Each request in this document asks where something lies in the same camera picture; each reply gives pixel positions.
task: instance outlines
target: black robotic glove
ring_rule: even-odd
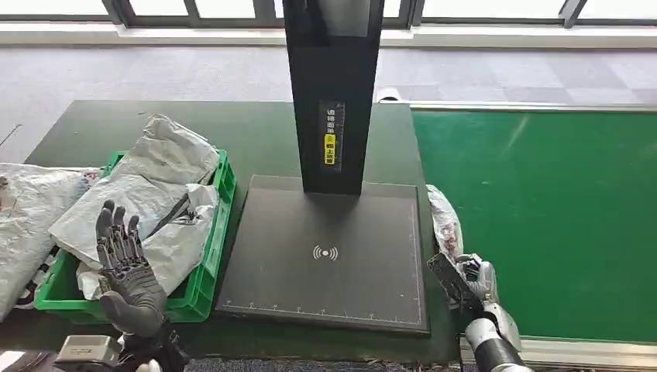
[[[164,322],[167,294],[144,257],[137,233],[139,216],[123,218],[126,209],[105,201],[96,221],[101,308],[117,329],[143,338],[155,336]]]

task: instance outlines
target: gray carpet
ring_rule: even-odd
[[[657,53],[388,49],[376,84],[414,100],[657,105]],[[74,99],[290,101],[291,88],[283,48],[5,48],[0,97],[0,161],[23,162]]]
[[[417,367],[402,367],[396,363],[317,362],[307,360],[221,360],[218,358],[192,360],[185,372],[406,372]],[[423,371],[451,372],[458,367],[427,367]],[[476,372],[474,366],[466,366],[466,372]]]

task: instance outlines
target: windowsill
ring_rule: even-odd
[[[2,44],[284,46],[282,29],[126,29],[109,23],[0,22]],[[386,29],[382,47],[657,48],[657,28],[423,25]]]

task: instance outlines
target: plastic wrapping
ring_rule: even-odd
[[[434,185],[427,185],[429,204],[431,205],[433,232],[443,252],[454,264],[455,259],[463,254],[463,234],[456,211],[447,197]]]
[[[142,244],[144,255],[167,295],[201,262],[218,201],[212,186],[188,184],[187,189],[187,213],[164,225]],[[98,272],[86,265],[81,264],[77,270],[77,285],[87,300],[100,295]]]
[[[205,183],[217,165],[218,154],[206,139],[166,116],[152,115],[143,136],[110,175],[49,231],[61,248],[100,269],[95,221],[105,200],[126,207],[127,216],[139,215],[139,237],[144,241],[187,194],[186,184]]]
[[[0,320],[53,249],[48,227],[99,174],[98,168],[0,163]]]

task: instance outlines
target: green plastic crate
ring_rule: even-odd
[[[124,153],[119,151],[112,154],[102,177],[112,172]],[[236,186],[235,174],[228,162],[228,155],[224,150],[217,150],[217,153],[219,165],[212,178],[212,185],[218,193],[215,223],[205,242],[203,260],[167,300],[165,311],[172,322],[202,322],[212,310],[219,261]],[[106,323],[108,320],[98,301],[85,300],[77,289],[75,271],[79,263],[75,256],[60,250],[46,280],[36,293],[34,305],[39,310],[63,316],[75,323]]]

